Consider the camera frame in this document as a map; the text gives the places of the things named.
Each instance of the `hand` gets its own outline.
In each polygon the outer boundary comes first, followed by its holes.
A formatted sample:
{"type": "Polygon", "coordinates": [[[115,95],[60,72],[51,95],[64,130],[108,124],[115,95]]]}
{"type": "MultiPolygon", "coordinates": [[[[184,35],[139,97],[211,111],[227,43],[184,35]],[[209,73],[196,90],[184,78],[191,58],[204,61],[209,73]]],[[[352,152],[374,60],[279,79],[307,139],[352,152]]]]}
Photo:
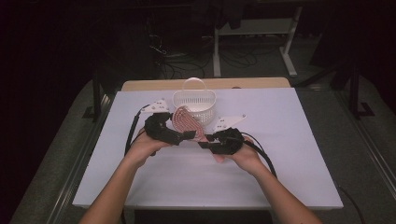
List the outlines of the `hand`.
{"type": "Polygon", "coordinates": [[[162,147],[170,146],[170,144],[163,141],[152,139],[146,134],[144,129],[141,129],[124,159],[140,167],[151,154],[160,150],[162,147]]]}
{"type": "MultiPolygon", "coordinates": [[[[248,137],[245,137],[245,140],[252,142],[248,137]]],[[[246,144],[243,144],[233,155],[224,155],[224,157],[235,161],[242,170],[247,171],[251,175],[255,175],[255,172],[260,168],[266,169],[257,152],[246,144]]]]}

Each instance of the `black cloth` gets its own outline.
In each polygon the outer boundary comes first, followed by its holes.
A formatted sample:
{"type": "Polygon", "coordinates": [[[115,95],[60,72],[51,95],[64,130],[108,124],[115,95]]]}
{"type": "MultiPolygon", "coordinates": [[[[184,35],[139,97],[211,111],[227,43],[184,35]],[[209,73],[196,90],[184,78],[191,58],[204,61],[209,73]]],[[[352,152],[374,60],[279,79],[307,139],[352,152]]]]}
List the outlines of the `black cloth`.
{"type": "Polygon", "coordinates": [[[214,24],[221,29],[227,22],[231,29],[241,26],[246,6],[254,6],[256,0],[196,0],[191,7],[192,20],[204,25],[214,24]]]}

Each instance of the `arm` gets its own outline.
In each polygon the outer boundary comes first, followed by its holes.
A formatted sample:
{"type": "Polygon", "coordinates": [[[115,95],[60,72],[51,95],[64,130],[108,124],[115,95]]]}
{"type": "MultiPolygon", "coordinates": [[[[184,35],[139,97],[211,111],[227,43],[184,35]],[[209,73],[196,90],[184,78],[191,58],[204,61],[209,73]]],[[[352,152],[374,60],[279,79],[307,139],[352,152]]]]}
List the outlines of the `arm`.
{"type": "Polygon", "coordinates": [[[262,164],[253,148],[243,145],[233,155],[227,155],[243,170],[253,175],[281,223],[321,223],[321,221],[292,195],[262,164]]]}
{"type": "Polygon", "coordinates": [[[98,197],[79,223],[118,223],[137,169],[155,151],[169,145],[142,133],[120,162],[98,197]]]}

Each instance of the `table surface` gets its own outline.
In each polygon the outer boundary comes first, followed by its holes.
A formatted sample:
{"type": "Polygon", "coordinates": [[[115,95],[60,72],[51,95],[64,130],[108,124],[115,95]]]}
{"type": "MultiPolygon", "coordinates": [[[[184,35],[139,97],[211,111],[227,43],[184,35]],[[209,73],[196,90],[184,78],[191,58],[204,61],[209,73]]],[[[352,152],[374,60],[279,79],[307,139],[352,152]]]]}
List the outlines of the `table surface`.
{"type": "MultiPolygon", "coordinates": [[[[163,98],[173,111],[174,92],[117,94],[73,205],[89,206],[111,177],[123,157],[137,110],[163,98]]],[[[217,116],[247,116],[234,127],[261,142],[279,180],[291,193],[312,209],[343,207],[295,89],[217,89],[215,92],[217,116]]],[[[141,114],[137,130],[148,116],[141,114]]],[[[215,122],[216,119],[206,129],[211,130],[215,122]]],[[[270,208],[252,176],[233,161],[216,163],[209,150],[187,141],[179,147],[163,148],[147,160],[136,174],[125,205],[153,209],[270,208]]]]}

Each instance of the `person's right hand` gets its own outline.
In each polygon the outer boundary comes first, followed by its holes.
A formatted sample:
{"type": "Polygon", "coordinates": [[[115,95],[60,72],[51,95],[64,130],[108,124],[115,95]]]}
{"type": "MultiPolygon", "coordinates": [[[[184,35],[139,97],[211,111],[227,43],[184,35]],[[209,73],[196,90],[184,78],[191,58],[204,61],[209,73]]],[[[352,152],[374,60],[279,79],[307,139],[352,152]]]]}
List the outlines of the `person's right hand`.
{"type": "MultiPolygon", "coordinates": [[[[245,137],[245,140],[251,142],[248,137],[245,137]]],[[[249,147],[246,144],[243,144],[242,147],[235,152],[233,155],[224,155],[224,157],[229,158],[243,170],[247,171],[251,175],[255,175],[255,172],[260,170],[261,168],[265,168],[264,164],[259,158],[259,154],[249,147]]]]}

